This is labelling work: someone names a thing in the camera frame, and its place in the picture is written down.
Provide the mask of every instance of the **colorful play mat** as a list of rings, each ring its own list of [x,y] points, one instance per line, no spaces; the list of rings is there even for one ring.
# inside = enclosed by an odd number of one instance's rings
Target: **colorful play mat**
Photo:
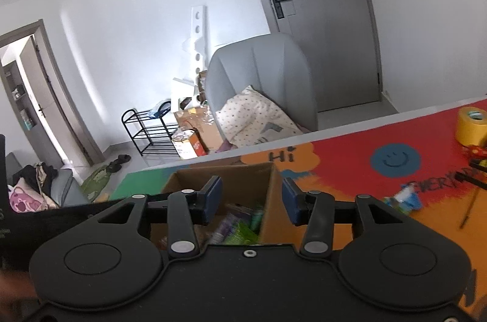
[[[474,105],[487,109],[487,100]],[[319,189],[337,200],[353,200],[360,193],[382,199],[395,195],[401,185],[412,184],[424,207],[411,216],[467,251],[472,274],[460,305],[474,318],[487,321],[487,192],[479,193],[467,224],[460,229],[473,186],[459,183],[454,175],[456,171],[476,172],[468,167],[462,146],[454,138],[457,112],[458,108],[445,110],[336,138],[185,167],[272,161],[282,176],[293,178],[302,190]],[[141,191],[159,193],[170,174],[180,168],[129,174],[111,199]],[[352,239],[349,227],[340,226],[335,227],[337,249]]]

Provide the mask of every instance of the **gray armchair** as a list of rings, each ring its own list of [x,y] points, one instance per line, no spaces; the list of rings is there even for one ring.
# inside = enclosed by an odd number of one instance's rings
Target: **gray armchair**
[[[213,116],[249,85],[275,102],[296,124],[317,130],[317,105],[308,61],[289,35],[257,36],[215,52],[205,81]]]
[[[22,169],[14,153],[9,153],[5,157],[5,168],[7,173],[7,183],[13,186],[12,177]],[[60,207],[72,207],[74,205],[88,204],[89,201],[82,193],[78,182],[72,176],[71,169],[60,169],[58,176],[51,183],[51,198]]]

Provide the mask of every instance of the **purple package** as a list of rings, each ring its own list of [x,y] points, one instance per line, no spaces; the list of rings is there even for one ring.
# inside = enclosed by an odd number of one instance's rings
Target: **purple package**
[[[220,225],[215,230],[215,232],[211,235],[211,238],[208,241],[210,245],[217,245],[222,243],[223,240],[227,237],[230,233],[232,226],[239,221],[239,218],[235,215],[229,213],[225,216],[225,218],[220,222]]]
[[[243,207],[239,204],[227,204],[225,205],[228,213],[235,215],[240,220],[243,220],[247,225],[250,225],[252,221],[252,214],[254,211],[250,208]]]

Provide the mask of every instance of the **green cloth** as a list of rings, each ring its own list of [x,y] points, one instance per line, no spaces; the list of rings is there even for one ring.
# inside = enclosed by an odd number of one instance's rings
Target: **green cloth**
[[[169,176],[181,166],[150,169],[128,174],[110,196],[111,200],[131,197],[134,194],[160,194]]]
[[[90,203],[100,195],[110,180],[111,173],[107,172],[107,166],[99,167],[81,185],[81,191]]]

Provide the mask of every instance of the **cardboard box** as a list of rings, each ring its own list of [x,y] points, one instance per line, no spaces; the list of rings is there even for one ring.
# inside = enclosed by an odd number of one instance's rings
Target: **cardboard box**
[[[222,145],[222,136],[208,106],[175,112],[174,116],[179,127],[198,130],[206,151],[216,151]]]
[[[205,82],[206,82],[206,70],[202,70],[198,73],[198,91],[200,92],[200,102],[203,103],[206,101],[206,94],[205,94]]]
[[[200,138],[193,129],[176,132],[171,140],[179,157],[183,160],[206,155],[206,151],[203,148],[203,145],[201,145]]]
[[[180,169],[170,176],[162,193],[174,193],[187,188],[198,191],[213,175],[221,177],[223,192],[220,207],[208,226],[209,231],[214,231],[225,217],[225,204],[238,203],[248,208],[264,205],[259,243],[300,243],[303,231],[289,221],[282,204],[282,178],[271,162]],[[156,245],[166,235],[166,224],[152,225],[150,239]]]

